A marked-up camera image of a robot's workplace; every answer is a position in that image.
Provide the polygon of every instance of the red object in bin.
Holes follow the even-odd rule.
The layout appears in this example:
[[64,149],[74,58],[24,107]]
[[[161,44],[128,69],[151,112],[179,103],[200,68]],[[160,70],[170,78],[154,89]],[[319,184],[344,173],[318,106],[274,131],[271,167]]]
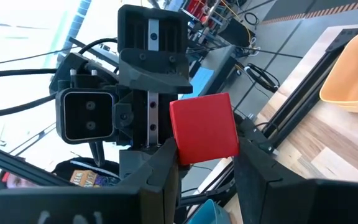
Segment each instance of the red object in bin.
[[228,93],[173,101],[170,116],[181,165],[238,155]]

